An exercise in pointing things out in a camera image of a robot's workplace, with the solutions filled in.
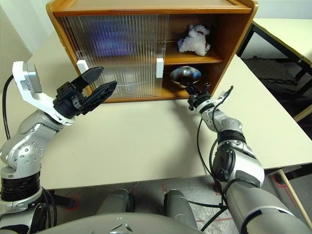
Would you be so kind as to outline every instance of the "white wall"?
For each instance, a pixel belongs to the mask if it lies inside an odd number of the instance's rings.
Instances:
[[[259,8],[255,18],[312,19],[312,0],[258,0]],[[285,56],[256,33],[251,38],[243,55],[264,59],[279,59]]]
[[[47,2],[49,0],[0,0],[0,6],[32,54],[54,31],[45,10]]]
[[[0,93],[12,74],[14,61],[28,61],[31,53],[0,6]]]

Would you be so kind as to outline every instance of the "white plush toy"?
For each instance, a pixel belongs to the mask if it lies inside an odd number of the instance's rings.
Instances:
[[[194,51],[196,54],[205,56],[210,49],[210,45],[206,42],[205,36],[210,33],[203,25],[189,27],[189,35],[185,39],[177,42],[180,52]]]

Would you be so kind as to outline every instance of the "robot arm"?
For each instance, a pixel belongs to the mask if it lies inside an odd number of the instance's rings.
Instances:
[[[212,164],[212,174],[221,183],[229,211],[240,233],[311,234],[310,229],[274,195],[261,189],[264,170],[247,145],[242,123],[226,116],[215,106],[207,91],[199,92],[193,85],[186,87],[190,110],[197,111],[208,128],[218,133],[218,146]]]
[[[0,230],[8,224],[13,226],[12,230],[16,225],[27,226],[28,232],[25,233],[34,233],[39,228],[32,222],[45,210],[40,204],[42,187],[39,179],[40,160],[45,147],[64,125],[74,123],[75,116],[92,111],[113,93],[116,81],[99,86],[88,97],[82,94],[83,88],[94,82],[102,70],[102,67],[95,67],[74,81],[66,82],[57,89],[57,96],[53,99],[42,92],[33,64],[13,64],[14,79],[23,99],[38,110],[21,123],[18,132],[0,149],[0,158],[4,162],[1,169]]]

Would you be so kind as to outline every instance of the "table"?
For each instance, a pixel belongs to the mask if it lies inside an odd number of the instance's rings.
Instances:
[[[56,34],[29,62],[36,64],[43,91],[52,97],[77,76]],[[221,110],[243,123],[247,143],[264,168],[312,161],[312,141],[237,56],[216,95],[231,85]],[[35,108],[22,100],[14,83],[7,106],[14,134]],[[42,159],[41,184],[59,189],[205,175],[196,149],[199,120],[185,99],[102,104],[51,140]],[[202,126],[199,144],[206,159],[215,138]]]
[[[254,33],[301,67],[297,81],[306,73],[312,76],[312,19],[254,19],[237,51],[239,57]],[[312,79],[295,96],[303,95],[311,87]]]

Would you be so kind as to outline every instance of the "silver bowl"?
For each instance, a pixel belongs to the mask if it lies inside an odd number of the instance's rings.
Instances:
[[[190,66],[178,67],[170,74],[170,79],[180,86],[185,88],[188,84],[194,84],[201,78],[201,72]]]

